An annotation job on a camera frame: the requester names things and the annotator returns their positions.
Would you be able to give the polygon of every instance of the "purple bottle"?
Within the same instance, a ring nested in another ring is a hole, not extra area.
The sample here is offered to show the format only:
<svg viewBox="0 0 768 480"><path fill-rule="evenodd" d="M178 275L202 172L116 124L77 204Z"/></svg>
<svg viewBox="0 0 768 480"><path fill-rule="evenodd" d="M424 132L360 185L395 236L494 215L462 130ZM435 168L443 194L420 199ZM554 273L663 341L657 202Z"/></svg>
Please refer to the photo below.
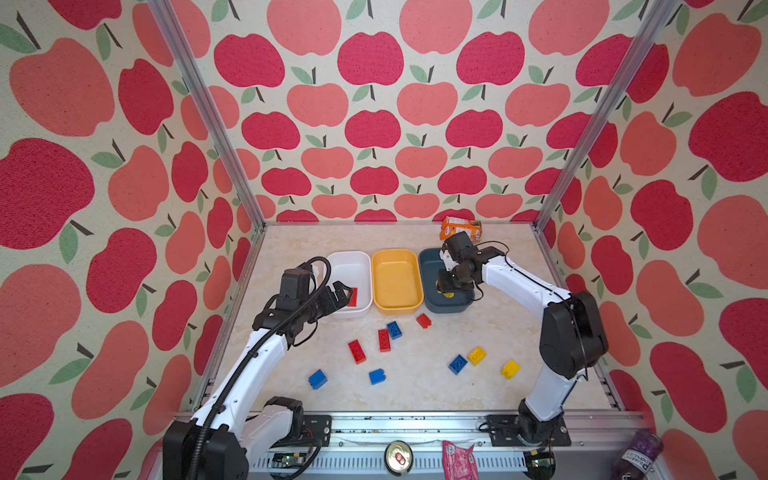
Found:
<svg viewBox="0 0 768 480"><path fill-rule="evenodd" d="M637 430L611 469L611 480L642 480L654 460L664 450L664 443L648 429Z"/></svg>

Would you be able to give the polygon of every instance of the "lego brick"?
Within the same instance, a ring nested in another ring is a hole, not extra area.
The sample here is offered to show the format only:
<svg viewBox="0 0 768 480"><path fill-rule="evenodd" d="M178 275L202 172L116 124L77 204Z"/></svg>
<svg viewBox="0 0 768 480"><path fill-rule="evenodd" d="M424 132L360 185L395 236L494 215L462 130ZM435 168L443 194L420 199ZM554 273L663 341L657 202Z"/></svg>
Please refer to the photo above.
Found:
<svg viewBox="0 0 768 480"><path fill-rule="evenodd" d="M452 372L458 375L458 373L462 371L464 365L466 364L467 360L463 356L457 355L456 358L453 359L453 362L451 362L451 365L448 366L448 368L450 368Z"/></svg>
<svg viewBox="0 0 768 480"><path fill-rule="evenodd" d="M472 365L477 366L478 363L482 362L482 360L485 358L485 350L478 347L469 354L469 361L472 362Z"/></svg>
<svg viewBox="0 0 768 480"><path fill-rule="evenodd" d="M421 325L423 329L428 329L430 326L432 326L432 321L424 313L417 316L416 321L419 322L419 325Z"/></svg>
<svg viewBox="0 0 768 480"><path fill-rule="evenodd" d="M382 352L388 352L392 347L389 346L389 330L379 330L379 350Z"/></svg>
<svg viewBox="0 0 768 480"><path fill-rule="evenodd" d="M317 390L321 386L325 385L328 379L322 370L318 370L310 377L310 385L313 389Z"/></svg>
<svg viewBox="0 0 768 480"><path fill-rule="evenodd" d="M512 378L517 374L517 372L520 371L520 366L515 363L514 360L510 360L508 364L504 365L504 368L502 369L502 375L507 377L507 380Z"/></svg>
<svg viewBox="0 0 768 480"><path fill-rule="evenodd" d="M355 357L355 363L358 365L366 361L366 354L362 351L360 342L357 340L349 342L349 350L352 352L352 356Z"/></svg>
<svg viewBox="0 0 768 480"><path fill-rule="evenodd" d="M381 383L386 380L386 375L384 375L384 370L382 369L372 371L368 374L368 377L371 379L371 385L375 385L376 383Z"/></svg>
<svg viewBox="0 0 768 480"><path fill-rule="evenodd" d="M389 330L389 335L392 336L393 340L402 336L402 332L400 331L400 327L397 326L397 322L387 323L386 329Z"/></svg>

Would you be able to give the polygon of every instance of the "bottle label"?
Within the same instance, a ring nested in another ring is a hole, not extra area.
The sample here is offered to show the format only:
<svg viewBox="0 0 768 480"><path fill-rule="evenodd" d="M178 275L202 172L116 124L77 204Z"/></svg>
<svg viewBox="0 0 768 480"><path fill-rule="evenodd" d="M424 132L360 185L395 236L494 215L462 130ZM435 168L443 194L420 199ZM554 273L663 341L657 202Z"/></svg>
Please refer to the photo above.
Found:
<svg viewBox="0 0 768 480"><path fill-rule="evenodd" d="M626 452L624 452L621 458L623 458L627 462L630 462L632 465L636 466L637 469L642 471L643 473L648 473L648 469L654 463L653 460L651 460L650 458L648 458L647 456L643 455L642 453L636 450L627 450Z"/></svg>

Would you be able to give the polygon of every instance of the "wall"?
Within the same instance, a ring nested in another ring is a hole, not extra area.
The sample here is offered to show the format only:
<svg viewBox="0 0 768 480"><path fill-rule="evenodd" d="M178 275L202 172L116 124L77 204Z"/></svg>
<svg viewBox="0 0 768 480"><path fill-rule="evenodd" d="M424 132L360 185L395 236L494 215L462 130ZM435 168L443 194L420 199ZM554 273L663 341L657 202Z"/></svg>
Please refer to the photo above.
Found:
<svg viewBox="0 0 768 480"><path fill-rule="evenodd" d="M768 478L767 5L681 4L650 53L669 52L663 86L611 115L616 154L554 214L554 257L599 298L607 370L677 480Z"/></svg>
<svg viewBox="0 0 768 480"><path fill-rule="evenodd" d="M532 220L646 10L623 18L624 0L195 2L211 19L200 69L240 102L241 122L224 121L241 160L261 163L250 185L278 222ZM643 100L658 86L633 92ZM616 141L607 127L596 157L609 159Z"/></svg>
<svg viewBox="0 0 768 480"><path fill-rule="evenodd" d="M143 46L164 50L146 3L3 2L0 23L0 478L143 479L252 228Z"/></svg>

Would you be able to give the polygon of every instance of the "red lego brick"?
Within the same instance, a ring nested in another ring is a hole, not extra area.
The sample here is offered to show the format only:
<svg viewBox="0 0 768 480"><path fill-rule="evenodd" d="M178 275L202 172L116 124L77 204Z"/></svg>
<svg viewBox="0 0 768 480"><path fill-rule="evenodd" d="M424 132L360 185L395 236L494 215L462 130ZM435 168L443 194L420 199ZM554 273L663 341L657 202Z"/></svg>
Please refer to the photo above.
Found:
<svg viewBox="0 0 768 480"><path fill-rule="evenodd" d="M366 354L362 352L360 342L357 340L349 342L349 350L352 352L352 356L355 357L355 363L358 365L366 361Z"/></svg>
<svg viewBox="0 0 768 480"><path fill-rule="evenodd" d="M424 313L416 317L416 321L419 322L423 329L428 329L432 325L432 321Z"/></svg>
<svg viewBox="0 0 768 480"><path fill-rule="evenodd" d="M379 349L382 352L388 352L392 348L389 346L389 330L379 330Z"/></svg>

